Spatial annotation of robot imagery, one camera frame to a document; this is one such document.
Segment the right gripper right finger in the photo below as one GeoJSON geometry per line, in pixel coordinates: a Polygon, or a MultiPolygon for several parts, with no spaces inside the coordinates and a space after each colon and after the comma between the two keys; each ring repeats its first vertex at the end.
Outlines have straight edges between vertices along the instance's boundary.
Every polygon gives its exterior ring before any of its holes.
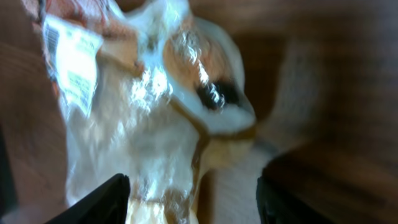
{"type": "Polygon", "coordinates": [[[256,203],[262,224],[333,224],[279,186],[265,169],[257,179],[256,203]]]}

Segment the beige snack bag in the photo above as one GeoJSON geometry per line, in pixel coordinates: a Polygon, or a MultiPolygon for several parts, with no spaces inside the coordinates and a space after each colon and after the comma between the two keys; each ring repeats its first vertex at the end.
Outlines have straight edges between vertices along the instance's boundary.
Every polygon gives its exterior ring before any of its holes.
{"type": "Polygon", "coordinates": [[[67,203],[122,173],[127,223],[196,223],[201,178],[254,142],[231,37],[186,0],[22,3],[66,126],[67,203]]]}

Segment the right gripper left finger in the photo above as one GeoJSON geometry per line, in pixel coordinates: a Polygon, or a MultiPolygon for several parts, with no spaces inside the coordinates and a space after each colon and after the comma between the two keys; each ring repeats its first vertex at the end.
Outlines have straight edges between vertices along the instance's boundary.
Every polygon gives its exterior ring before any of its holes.
{"type": "Polygon", "coordinates": [[[45,224],[125,224],[129,177],[116,174],[45,224]]]}

